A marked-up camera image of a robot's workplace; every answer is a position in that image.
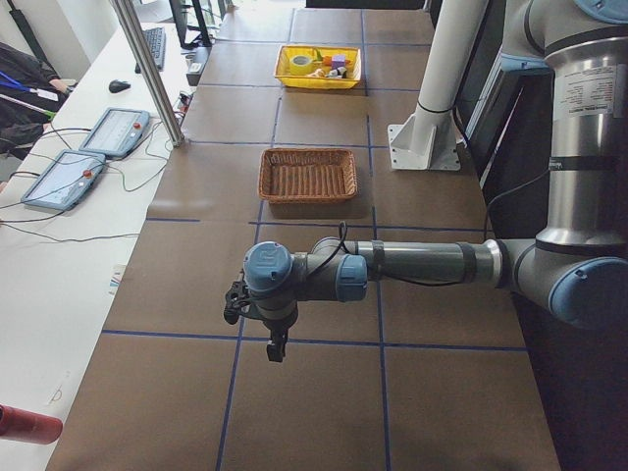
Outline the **yellow tape roll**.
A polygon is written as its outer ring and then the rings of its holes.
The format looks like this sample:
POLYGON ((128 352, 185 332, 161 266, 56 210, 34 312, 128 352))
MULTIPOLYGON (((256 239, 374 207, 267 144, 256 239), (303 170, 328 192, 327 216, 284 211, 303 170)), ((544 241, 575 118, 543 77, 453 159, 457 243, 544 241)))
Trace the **yellow tape roll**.
POLYGON ((307 76, 312 72, 313 60, 308 55, 294 55, 289 59, 288 70, 292 76, 307 76))

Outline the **brown wicker basket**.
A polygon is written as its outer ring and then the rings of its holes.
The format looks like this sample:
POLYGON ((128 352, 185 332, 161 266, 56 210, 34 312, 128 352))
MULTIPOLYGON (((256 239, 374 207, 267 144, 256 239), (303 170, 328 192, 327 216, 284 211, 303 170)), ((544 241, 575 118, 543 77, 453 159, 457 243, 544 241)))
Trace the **brown wicker basket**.
POLYGON ((269 148, 261 156, 258 196, 269 203, 338 203, 353 198, 357 190, 350 150, 269 148))

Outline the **yellow plastic basket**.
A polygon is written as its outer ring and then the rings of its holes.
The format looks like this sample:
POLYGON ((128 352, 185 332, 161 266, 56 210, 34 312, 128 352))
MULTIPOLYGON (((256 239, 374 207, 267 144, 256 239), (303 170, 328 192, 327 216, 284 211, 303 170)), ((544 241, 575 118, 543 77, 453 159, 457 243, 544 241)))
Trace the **yellow plastic basket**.
POLYGON ((316 45, 283 45, 280 48, 275 66, 275 78, 287 87, 304 89, 350 89, 361 80, 361 51, 355 47, 316 46, 316 45), (319 49, 323 55, 333 56, 343 54, 346 57, 345 68, 347 77, 337 78, 309 78, 308 76, 292 76, 288 70, 289 59, 294 55, 308 55, 313 60, 312 72, 323 69, 328 73, 332 68, 324 67, 315 62, 315 49, 319 49))

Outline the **black power strip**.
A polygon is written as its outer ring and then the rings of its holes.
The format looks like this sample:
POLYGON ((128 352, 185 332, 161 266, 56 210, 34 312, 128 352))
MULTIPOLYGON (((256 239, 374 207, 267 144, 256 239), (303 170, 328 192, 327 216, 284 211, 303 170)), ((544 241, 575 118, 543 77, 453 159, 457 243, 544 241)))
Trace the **black power strip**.
POLYGON ((183 121, 185 115, 187 114, 192 97, 192 94, 181 91, 175 101, 174 111, 180 123, 183 121))

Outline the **far teach pendant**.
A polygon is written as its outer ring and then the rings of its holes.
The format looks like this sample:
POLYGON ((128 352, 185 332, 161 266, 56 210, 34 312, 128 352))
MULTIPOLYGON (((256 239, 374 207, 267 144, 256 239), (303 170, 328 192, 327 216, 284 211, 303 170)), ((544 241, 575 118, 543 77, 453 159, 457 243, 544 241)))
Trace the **far teach pendant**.
POLYGON ((124 158, 138 144, 149 120, 143 110, 108 108, 78 149, 108 159, 124 158))

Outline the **teach pendant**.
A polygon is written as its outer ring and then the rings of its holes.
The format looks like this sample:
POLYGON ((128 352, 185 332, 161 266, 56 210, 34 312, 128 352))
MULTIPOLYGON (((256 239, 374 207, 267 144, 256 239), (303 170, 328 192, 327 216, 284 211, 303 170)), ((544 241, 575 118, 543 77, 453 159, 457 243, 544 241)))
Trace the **teach pendant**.
POLYGON ((25 205, 67 211, 86 195, 106 164, 101 153, 63 150, 22 196, 25 205))
POLYGON ((108 159, 124 158, 138 144, 149 120, 143 110, 108 108, 78 149, 108 159))

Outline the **toy croissant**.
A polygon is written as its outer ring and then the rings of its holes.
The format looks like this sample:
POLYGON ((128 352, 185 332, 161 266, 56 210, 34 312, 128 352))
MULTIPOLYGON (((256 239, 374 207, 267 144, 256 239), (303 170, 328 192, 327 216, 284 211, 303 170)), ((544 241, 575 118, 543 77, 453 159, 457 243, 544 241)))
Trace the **toy croissant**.
POLYGON ((308 74, 309 78, 324 78, 326 76, 326 72, 323 69, 316 69, 314 72, 308 74))

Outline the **near teach pendant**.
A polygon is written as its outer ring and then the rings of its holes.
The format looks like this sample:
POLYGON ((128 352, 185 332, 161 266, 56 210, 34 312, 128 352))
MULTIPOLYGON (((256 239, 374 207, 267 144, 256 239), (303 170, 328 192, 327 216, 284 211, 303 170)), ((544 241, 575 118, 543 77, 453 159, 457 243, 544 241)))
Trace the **near teach pendant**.
POLYGON ((25 205, 67 211, 86 195, 106 164, 101 153, 63 150, 22 196, 25 205))

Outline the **red cylinder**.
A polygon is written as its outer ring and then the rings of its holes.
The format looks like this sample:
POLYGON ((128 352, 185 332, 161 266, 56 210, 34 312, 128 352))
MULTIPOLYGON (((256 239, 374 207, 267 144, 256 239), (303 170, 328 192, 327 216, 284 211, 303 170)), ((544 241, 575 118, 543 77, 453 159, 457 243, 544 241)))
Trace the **red cylinder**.
POLYGON ((63 431, 63 422, 52 416, 2 405, 1 431, 2 439, 49 445, 59 439, 63 431))

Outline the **toy carrot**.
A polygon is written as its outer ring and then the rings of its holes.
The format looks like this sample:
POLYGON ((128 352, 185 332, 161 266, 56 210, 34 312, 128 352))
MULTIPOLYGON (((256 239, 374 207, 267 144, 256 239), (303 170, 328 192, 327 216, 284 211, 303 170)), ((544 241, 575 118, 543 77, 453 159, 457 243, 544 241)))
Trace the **toy carrot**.
POLYGON ((319 49, 315 49, 315 62, 321 64, 324 67, 330 67, 333 64, 333 57, 330 55, 323 55, 319 49))

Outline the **purple foam cube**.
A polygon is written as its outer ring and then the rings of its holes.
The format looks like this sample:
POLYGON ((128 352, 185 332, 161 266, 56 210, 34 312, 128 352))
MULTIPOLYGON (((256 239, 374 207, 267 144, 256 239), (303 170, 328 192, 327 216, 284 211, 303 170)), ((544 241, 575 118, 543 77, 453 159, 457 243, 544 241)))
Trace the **purple foam cube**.
POLYGON ((338 69, 344 67, 346 64, 346 57, 343 54, 335 54, 331 57, 331 68, 338 69))

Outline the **black computer mouse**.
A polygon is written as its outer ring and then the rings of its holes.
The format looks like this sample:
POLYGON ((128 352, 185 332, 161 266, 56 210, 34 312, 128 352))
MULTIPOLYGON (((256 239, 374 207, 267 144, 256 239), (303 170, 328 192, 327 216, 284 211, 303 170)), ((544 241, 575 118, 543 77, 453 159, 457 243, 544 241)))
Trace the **black computer mouse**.
POLYGON ((109 92, 113 94, 120 93, 124 90, 129 89, 130 87, 131 84, 129 82, 119 79, 111 80, 108 85, 109 92))

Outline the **black monitor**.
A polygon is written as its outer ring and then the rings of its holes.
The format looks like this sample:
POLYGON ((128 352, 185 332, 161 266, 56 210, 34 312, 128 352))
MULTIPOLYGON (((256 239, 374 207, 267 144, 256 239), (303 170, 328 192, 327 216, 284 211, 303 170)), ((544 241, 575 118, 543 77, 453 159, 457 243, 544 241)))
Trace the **black monitor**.
POLYGON ((205 20, 209 8, 204 8, 199 0, 169 0, 169 5, 182 49, 192 50, 212 45, 209 25, 205 20))

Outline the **black keyboard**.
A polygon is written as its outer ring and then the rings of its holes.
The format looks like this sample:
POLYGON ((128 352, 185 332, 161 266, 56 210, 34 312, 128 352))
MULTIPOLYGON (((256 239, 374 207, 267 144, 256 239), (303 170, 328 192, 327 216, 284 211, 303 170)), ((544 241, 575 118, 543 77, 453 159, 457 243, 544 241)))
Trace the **black keyboard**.
POLYGON ((158 71, 162 71, 165 64, 167 34, 162 26, 145 29, 144 39, 152 55, 158 71))

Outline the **white pillar mount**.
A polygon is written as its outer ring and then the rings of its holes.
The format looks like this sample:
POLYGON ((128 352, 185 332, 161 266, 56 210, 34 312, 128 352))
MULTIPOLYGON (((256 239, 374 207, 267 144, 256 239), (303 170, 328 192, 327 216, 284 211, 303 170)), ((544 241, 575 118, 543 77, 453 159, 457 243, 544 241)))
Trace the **white pillar mount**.
POLYGON ((391 165, 406 171, 458 171, 453 109, 487 0, 442 3, 415 111, 388 128, 391 165))

